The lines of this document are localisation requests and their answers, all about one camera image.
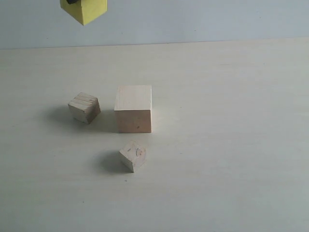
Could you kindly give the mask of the yellow cube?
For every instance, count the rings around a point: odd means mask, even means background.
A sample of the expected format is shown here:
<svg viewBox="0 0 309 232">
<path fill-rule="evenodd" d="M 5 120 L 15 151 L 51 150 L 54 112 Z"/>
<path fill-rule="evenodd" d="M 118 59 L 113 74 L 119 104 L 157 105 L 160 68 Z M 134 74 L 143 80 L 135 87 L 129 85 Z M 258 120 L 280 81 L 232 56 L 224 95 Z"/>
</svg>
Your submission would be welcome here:
<svg viewBox="0 0 309 232">
<path fill-rule="evenodd" d="M 60 7 L 83 26 L 97 19 L 107 12 L 107 0 L 79 0 L 74 4 L 68 4 L 66 0 L 60 0 Z"/>
</svg>

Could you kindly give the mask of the large light wooden cube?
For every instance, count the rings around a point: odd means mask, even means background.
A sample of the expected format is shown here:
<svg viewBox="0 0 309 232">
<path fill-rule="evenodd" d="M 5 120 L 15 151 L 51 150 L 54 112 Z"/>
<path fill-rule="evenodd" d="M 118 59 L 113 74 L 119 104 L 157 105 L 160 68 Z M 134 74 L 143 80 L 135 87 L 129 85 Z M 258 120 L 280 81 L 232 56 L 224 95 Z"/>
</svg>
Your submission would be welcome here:
<svg viewBox="0 0 309 232">
<path fill-rule="evenodd" d="M 114 113 L 120 133 L 151 133 L 152 86 L 119 86 Z"/>
</svg>

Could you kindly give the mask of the medium grained wooden cube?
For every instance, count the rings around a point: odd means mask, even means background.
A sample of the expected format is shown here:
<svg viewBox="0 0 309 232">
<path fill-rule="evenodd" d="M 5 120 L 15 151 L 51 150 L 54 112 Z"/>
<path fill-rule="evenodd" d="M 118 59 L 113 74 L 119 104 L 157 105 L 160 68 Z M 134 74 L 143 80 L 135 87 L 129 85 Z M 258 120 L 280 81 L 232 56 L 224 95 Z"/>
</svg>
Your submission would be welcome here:
<svg viewBox="0 0 309 232">
<path fill-rule="evenodd" d="M 86 124 L 90 124 L 101 112 L 98 98 L 84 92 L 74 97 L 68 107 L 74 119 Z"/>
</svg>

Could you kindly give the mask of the small pale wooden cube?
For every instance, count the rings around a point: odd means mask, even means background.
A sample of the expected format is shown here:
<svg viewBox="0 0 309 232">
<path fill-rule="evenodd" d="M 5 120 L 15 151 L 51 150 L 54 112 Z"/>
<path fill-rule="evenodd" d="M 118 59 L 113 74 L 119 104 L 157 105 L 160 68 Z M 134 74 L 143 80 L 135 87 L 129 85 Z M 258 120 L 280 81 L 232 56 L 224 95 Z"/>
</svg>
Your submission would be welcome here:
<svg viewBox="0 0 309 232">
<path fill-rule="evenodd" d="M 146 149 L 135 141 L 130 141 L 120 149 L 121 162 L 135 173 L 146 162 Z"/>
</svg>

